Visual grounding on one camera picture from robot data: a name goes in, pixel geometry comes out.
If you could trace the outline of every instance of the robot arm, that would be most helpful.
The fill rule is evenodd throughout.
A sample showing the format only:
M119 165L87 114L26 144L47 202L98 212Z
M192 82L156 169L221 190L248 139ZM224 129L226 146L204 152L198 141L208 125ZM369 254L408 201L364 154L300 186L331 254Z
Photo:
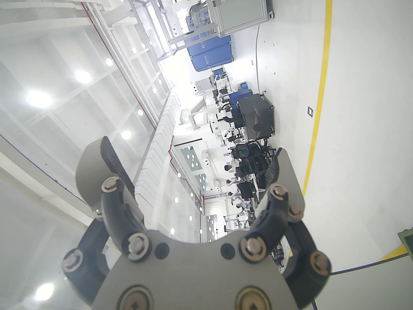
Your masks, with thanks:
M107 138L85 149L82 171L78 167L76 174L79 190L90 187L82 196L97 211L96 219L62 263L68 280L93 310L297 310L325 285L331 264L316 249L302 221L288 223L285 187L271 184L266 207L248 231L234 231L211 243L182 243L145 228L127 176L112 155L112 146L104 143L109 143ZM270 253L287 229L294 233L302 254L285 277ZM102 254L109 235L122 252L110 271ZM230 285L216 283L222 271L233 275Z

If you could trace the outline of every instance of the black cable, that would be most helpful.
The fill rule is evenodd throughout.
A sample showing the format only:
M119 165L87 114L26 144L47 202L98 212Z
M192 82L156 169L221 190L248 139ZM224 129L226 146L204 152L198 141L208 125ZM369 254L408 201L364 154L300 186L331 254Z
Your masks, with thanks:
M314 310L318 310L318 307L317 307L317 304L316 304L316 300L315 300L315 299L313 299L313 300L311 301L311 304L313 305L313 309L314 309Z
M257 69L257 85L258 85L258 93L259 92L259 82L258 82L258 64L257 64L257 44L258 44L258 32L259 32L259 25L257 29L257 38L255 39L255 68Z
M347 269L347 270L332 272L332 273L330 273L330 276L334 276L334 275L336 275L336 274L341 274L341 273L347 273L347 272L357 271L357 270L365 269L366 267L372 267L372 266L376 266L376 265L388 263L388 262L390 262L390 261L392 261L392 260L396 260L396 259L399 259L399 258L403 258L403 257L406 257L406 256L408 256L408 255L409 255L408 253L404 253L404 254L397 255L396 257L392 257L392 258L389 258L389 259L381 260L381 261L379 261L379 262L375 262L375 263L371 263L371 264L367 264L367 265L363 265L363 266L358 266L358 267L353 267L352 269Z

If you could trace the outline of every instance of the metal bolt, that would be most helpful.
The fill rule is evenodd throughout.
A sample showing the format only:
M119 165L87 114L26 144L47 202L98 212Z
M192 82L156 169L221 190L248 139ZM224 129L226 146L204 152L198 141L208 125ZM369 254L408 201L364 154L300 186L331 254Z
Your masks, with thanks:
M72 268L72 267L75 266L75 264L76 264L76 262L77 262L78 260L79 260L79 258L76 257L76 254L71 253L71 254L69 254L69 257L67 257L67 258L63 261L63 264L65 264L65 266L70 269L70 268Z
M133 238L128 246L130 253L139 254L143 250L143 240L140 237Z
M290 205L288 214L295 219L301 219L304 216L304 212L299 205Z
M73 272L81 266L83 262L83 253L80 249L75 249L74 252L69 254L62 262L62 269L64 272Z
M126 291L119 304L119 310L151 310L152 294L143 286L134 286Z
M329 260L323 252L314 251L310 255L310 263L313 270L321 276L327 276L329 274Z
M236 300L236 310L269 310L270 301L259 288L249 286L242 290Z
M239 241L239 252L248 263L259 263L265 258L267 248L264 240L259 236L257 238L249 238L248 240L241 238Z
M280 184L273 183L270 186L270 192L274 198L276 198L277 200L283 201L284 195L287 193L287 189Z
M119 180L117 176L108 177L102 183L102 191L103 192L113 192L116 190L116 181Z
M320 270L326 270L328 268L328 258L325 254L319 254L315 256L315 266Z
M151 250L151 242L143 233L135 233L128 238L128 259L134 262L146 259Z
M286 188L280 185L276 186L274 189L278 196L284 196L287 192Z
M250 254L259 254L262 250L262 246L255 238L249 238L247 240L247 251Z
M100 219L103 217L102 212L99 209L96 209L93 211L93 215L95 216L95 218Z

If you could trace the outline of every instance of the yellow floor line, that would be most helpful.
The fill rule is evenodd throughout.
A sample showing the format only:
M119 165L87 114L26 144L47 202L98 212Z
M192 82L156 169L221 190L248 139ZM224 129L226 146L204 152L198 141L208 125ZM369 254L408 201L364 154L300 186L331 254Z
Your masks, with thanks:
M394 258L394 257L397 257L398 255L405 254L405 253L407 253L407 249L406 247L404 247L404 245L401 245L398 248L396 248L393 252L390 252L388 255L381 258L379 261L386 260L389 258Z
M303 195L307 191L308 179L310 178L311 165L313 164L314 150L316 148L318 126L320 125L321 108L323 106L324 89L326 87L328 57L330 52L331 21L332 21L333 0L326 0L326 23L324 26L324 48L323 62L321 65L320 87L318 89L316 118L314 119L313 138L311 139L310 155L308 157L306 178L304 180Z

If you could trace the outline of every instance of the red pipe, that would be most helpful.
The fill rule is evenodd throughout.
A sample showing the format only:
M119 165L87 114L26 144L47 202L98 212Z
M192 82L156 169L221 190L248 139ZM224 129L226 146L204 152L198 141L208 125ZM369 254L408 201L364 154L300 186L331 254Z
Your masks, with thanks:
M90 22L92 23L93 27L95 28L95 30L96 30L96 32L97 32L97 35L99 35L100 40L102 40L102 43L103 43L104 46L106 47L106 49L107 49L109 55L111 56L113 62L114 62L114 63L116 64L116 66L118 67L118 70L120 71L122 77L125 79L126 84L128 85L128 87L130 88L131 92L133 93L133 96L136 98L138 104L140 105L140 107L142 108L142 110L143 110L143 112L145 113L146 117L148 118L150 124L152 125L152 128L155 129L155 125L153 125L151 119L149 118L148 114L146 113L146 110L143 108L143 106L142 106L142 104L140 103L139 99L137 98L135 92L133 91L132 87L130 86L128 80L126 79L124 73L122 72L120 66L118 65L118 63L117 63L117 61L115 60L114 56L113 56L112 53L110 52L108 46L107 46L106 43L105 43L105 40L103 39L102 35L100 34L99 30L97 29L97 27L96 27L95 23L93 22L93 19L92 19L92 17L90 16L89 12L87 11L86 6L84 5L83 2L81 2L81 5L82 5L83 9L85 10L86 15L87 15L87 17L89 18Z

